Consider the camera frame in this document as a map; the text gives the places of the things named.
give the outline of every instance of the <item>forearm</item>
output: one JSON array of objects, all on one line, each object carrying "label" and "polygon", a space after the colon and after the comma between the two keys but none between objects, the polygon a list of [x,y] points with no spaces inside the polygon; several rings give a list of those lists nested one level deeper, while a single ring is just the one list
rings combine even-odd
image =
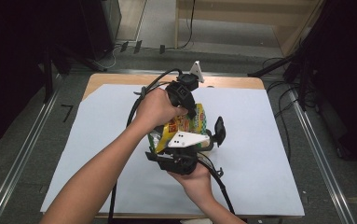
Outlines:
[{"label": "forearm", "polygon": [[214,223],[214,224],[236,224],[245,223],[232,213],[228,211],[224,206],[222,206],[213,197],[207,202],[197,203],[199,209]]},{"label": "forearm", "polygon": [[149,130],[132,123],[64,186],[42,223],[90,223],[103,206],[132,151]]}]

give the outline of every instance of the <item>metal frame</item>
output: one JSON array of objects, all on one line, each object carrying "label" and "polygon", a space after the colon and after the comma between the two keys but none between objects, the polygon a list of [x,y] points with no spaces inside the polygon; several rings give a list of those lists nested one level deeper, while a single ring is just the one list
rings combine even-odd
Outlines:
[{"label": "metal frame", "polygon": [[57,75],[56,82],[56,89],[52,93],[49,101],[43,104],[33,124],[33,127],[27,135],[23,145],[21,146],[21,150],[19,151],[16,160],[13,162],[6,179],[0,187],[0,217],[3,214],[5,207],[7,206],[7,202],[17,185],[19,178],[21,177],[21,173],[24,170],[24,167],[29,160],[31,153],[33,152],[36,140],[38,139],[39,134],[41,134],[42,128],[44,127],[50,111],[56,102],[59,89],[63,82],[63,77],[61,75]]},{"label": "metal frame", "polygon": [[[290,91],[289,93],[292,101],[297,99],[298,95],[296,91]],[[295,111],[306,134],[306,137],[309,140],[309,145],[311,147],[315,161],[318,164],[318,168],[320,169],[321,175],[323,176],[325,185],[329,190],[330,197],[332,198],[332,201],[335,204],[335,208],[338,213],[338,216],[340,217],[341,223],[356,223],[350,210],[349,204],[346,200],[346,197],[344,196],[341,187],[338,185],[332,168],[330,167],[329,161],[326,159],[323,153],[323,148],[321,147],[317,135],[312,128],[307,112],[302,111],[298,103],[295,103]]]}]

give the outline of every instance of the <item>person's right hand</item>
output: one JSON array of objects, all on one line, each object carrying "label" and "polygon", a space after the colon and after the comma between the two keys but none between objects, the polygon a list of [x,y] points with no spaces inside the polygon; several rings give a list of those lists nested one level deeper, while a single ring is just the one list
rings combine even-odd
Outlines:
[{"label": "person's right hand", "polygon": [[185,108],[172,105],[166,91],[156,88],[141,101],[133,122],[140,123],[141,127],[149,133],[155,127],[186,113]]},{"label": "person's right hand", "polygon": [[200,163],[190,175],[168,173],[184,187],[187,196],[197,206],[214,201],[210,172]]}]

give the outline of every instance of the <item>colorful package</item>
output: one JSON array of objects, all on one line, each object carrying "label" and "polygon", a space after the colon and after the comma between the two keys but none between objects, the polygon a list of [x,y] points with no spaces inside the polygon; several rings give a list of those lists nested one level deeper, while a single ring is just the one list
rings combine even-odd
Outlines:
[{"label": "colorful package", "polygon": [[[207,120],[202,104],[196,104],[196,116],[191,119],[188,115],[178,116],[170,120],[164,126],[157,127],[149,135],[151,151],[161,152],[166,148],[178,131],[187,133],[206,134]],[[199,144],[199,147],[206,147],[209,142]]]}]

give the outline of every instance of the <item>white paper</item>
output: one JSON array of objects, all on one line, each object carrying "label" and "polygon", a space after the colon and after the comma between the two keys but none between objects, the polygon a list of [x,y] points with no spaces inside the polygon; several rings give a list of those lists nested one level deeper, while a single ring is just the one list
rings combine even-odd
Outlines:
[{"label": "white paper", "polygon": [[[45,212],[68,179],[113,141],[126,127],[136,85],[102,85],[84,100],[50,184],[41,212]],[[208,129],[222,116],[227,137],[210,153],[237,215],[302,217],[304,210],[281,142],[266,91],[198,88]],[[133,152],[117,184],[116,213],[201,215],[181,185],[149,161],[144,138]],[[227,207],[213,181],[215,198]],[[100,213],[109,212],[109,199]]]}]

